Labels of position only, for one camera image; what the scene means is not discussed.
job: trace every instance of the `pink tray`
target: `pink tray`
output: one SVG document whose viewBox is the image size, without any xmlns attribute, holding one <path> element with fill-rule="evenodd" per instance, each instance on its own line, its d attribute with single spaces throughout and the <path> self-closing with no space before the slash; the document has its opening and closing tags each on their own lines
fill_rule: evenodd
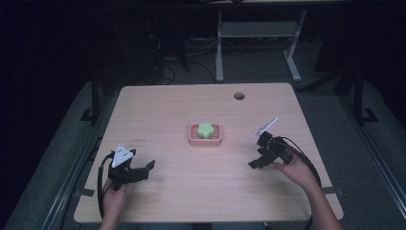
<svg viewBox="0 0 406 230">
<path fill-rule="evenodd" d="M 193 146 L 218 146 L 221 144 L 221 125 L 212 123 L 214 127 L 214 135 L 209 139 L 200 138 L 197 135 L 197 127 L 199 123 L 192 123 L 189 128 L 189 144 Z"/>
</svg>

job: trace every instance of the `wooden table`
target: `wooden table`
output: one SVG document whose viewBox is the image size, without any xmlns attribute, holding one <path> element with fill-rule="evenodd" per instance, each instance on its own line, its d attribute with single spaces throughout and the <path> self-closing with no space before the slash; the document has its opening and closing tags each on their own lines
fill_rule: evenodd
<svg viewBox="0 0 406 230">
<path fill-rule="evenodd" d="M 236 100 L 237 92 L 245 99 Z M 306 220 L 311 212 L 299 186 L 269 167 L 253 170 L 248 165 L 260 157 L 252 136 L 275 116 L 279 120 L 268 131 L 293 140 L 315 165 L 323 187 L 331 187 L 292 87 L 262 83 L 125 87 L 85 189 L 97 191 L 99 165 L 121 144 L 137 150 L 131 168 L 156 160 L 149 180 L 130 185 L 123 221 Z M 222 125 L 221 145 L 189 144 L 190 123 L 202 122 Z M 336 194 L 327 199 L 341 219 Z M 80 198 L 75 220 L 101 221 L 97 193 Z"/>
</svg>

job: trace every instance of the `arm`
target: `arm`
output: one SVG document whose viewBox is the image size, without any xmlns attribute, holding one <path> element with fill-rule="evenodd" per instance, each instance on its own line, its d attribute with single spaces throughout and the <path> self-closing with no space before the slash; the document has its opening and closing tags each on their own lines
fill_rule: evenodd
<svg viewBox="0 0 406 230">
<path fill-rule="evenodd" d="M 128 190 L 128 184 L 122 185 L 118 191 L 114 191 L 113 181 L 107 179 L 102 190 L 105 193 L 102 201 L 104 209 L 104 216 L 101 222 L 101 230 L 116 229 L 120 222 L 120 215 L 125 207 L 126 194 Z"/>
<path fill-rule="evenodd" d="M 316 229 L 343 229 L 308 166 L 297 155 L 293 155 L 294 157 L 290 164 L 272 163 L 272 168 L 281 171 L 290 180 L 304 189 L 310 203 Z"/>
</svg>

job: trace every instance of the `green sponge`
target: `green sponge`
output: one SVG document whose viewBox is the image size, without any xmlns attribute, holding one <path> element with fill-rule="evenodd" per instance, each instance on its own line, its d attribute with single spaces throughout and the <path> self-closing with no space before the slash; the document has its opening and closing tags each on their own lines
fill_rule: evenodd
<svg viewBox="0 0 406 230">
<path fill-rule="evenodd" d="M 214 127 L 212 123 L 199 123 L 197 127 L 197 135 L 203 139 L 209 139 L 214 135 Z"/>
</svg>

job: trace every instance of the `table leg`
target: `table leg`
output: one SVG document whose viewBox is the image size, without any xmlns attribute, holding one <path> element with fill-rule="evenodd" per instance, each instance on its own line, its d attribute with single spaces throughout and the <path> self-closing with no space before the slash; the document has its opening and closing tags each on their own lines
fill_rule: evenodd
<svg viewBox="0 0 406 230">
<path fill-rule="evenodd" d="M 305 21 L 305 15 L 306 15 L 307 10 L 303 10 L 301 12 L 301 15 L 299 17 L 299 20 L 296 24 L 295 31 L 293 32 L 292 36 L 292 44 L 290 45 L 289 49 L 286 51 L 283 51 L 284 53 L 284 58 L 286 59 L 287 66 L 289 67 L 290 74 L 292 75 L 292 78 L 294 81 L 301 81 L 301 76 L 299 74 L 298 68 L 296 67 L 295 61 L 293 60 L 293 53 L 295 52 L 296 49 L 296 44 L 298 43 L 299 36 L 302 31 L 302 26 Z"/>
<path fill-rule="evenodd" d="M 218 24 L 217 24 L 217 53 L 215 54 L 215 79 L 217 82 L 223 82 L 223 59 L 221 57 L 221 30 L 222 30 L 222 13 L 218 13 Z"/>
</svg>

